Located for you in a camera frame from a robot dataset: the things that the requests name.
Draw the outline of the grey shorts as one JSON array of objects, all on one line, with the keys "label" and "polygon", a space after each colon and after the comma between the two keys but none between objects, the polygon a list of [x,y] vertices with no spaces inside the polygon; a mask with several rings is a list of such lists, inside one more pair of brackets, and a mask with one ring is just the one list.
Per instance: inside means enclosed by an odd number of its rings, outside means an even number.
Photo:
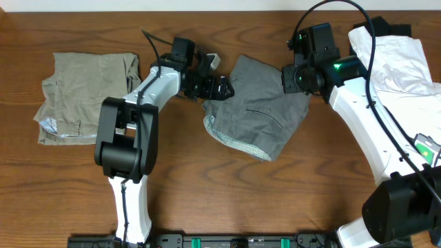
[{"label": "grey shorts", "polygon": [[235,91],[224,101],[203,103],[203,124],[220,143],[261,161],[275,161],[309,111],[310,97],[285,94],[277,68],[239,56],[229,81]]}]

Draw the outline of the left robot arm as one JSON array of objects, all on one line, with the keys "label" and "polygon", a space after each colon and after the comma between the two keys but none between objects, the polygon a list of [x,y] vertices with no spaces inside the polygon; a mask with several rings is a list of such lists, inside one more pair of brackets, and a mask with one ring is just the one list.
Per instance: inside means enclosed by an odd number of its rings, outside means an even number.
[{"label": "left robot arm", "polygon": [[118,227],[112,247],[145,247],[152,228],[147,210],[147,178],[158,155],[159,112],[175,95],[223,101],[234,95],[228,80],[216,78],[221,59],[176,37],[169,53],[157,54],[148,77],[122,98],[107,97],[99,114],[95,163],[108,177],[116,201]]}]

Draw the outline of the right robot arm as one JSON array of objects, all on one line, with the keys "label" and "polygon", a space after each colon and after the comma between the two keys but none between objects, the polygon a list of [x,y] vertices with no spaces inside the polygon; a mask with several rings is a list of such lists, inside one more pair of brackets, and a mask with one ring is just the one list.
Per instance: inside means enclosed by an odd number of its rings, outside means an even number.
[{"label": "right robot arm", "polygon": [[376,37],[370,23],[349,33],[341,57],[328,23],[296,28],[286,93],[321,96],[347,124],[376,189],[362,215],[339,227],[339,247],[379,247],[428,231],[440,244],[440,86],[431,82],[421,43]]}]

